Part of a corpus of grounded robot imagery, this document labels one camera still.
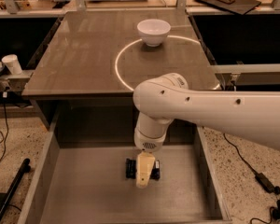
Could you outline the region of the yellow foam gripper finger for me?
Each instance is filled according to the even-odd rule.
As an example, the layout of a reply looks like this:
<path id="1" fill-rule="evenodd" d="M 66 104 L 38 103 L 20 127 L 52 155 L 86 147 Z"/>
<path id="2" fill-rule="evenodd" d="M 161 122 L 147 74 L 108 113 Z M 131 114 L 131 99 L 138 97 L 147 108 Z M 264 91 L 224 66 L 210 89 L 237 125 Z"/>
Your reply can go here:
<path id="1" fill-rule="evenodd" d="M 136 158 L 136 186 L 140 189 L 147 187 L 155 157 L 148 152 L 141 151 Z"/>

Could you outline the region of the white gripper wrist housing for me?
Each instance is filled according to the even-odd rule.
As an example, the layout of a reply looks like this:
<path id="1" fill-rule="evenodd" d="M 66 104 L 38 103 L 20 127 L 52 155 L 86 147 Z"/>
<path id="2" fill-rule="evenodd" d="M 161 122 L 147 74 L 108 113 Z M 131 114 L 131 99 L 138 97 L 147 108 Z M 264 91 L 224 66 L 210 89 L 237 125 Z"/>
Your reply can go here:
<path id="1" fill-rule="evenodd" d="M 144 113 L 139 113 L 134 129 L 135 145 L 145 152 L 160 150 L 172 122 L 171 119 L 155 119 Z"/>

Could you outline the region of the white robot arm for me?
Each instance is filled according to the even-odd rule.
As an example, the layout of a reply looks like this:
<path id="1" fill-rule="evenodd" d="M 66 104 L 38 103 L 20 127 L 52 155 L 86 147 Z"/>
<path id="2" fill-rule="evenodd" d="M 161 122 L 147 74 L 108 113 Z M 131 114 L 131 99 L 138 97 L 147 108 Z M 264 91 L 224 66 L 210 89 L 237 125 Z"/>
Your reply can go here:
<path id="1" fill-rule="evenodd" d="M 169 125 L 189 121 L 280 150 L 280 91 L 193 91 L 176 73 L 140 83 L 133 90 L 139 111 L 134 142 L 136 186 L 147 186 Z"/>

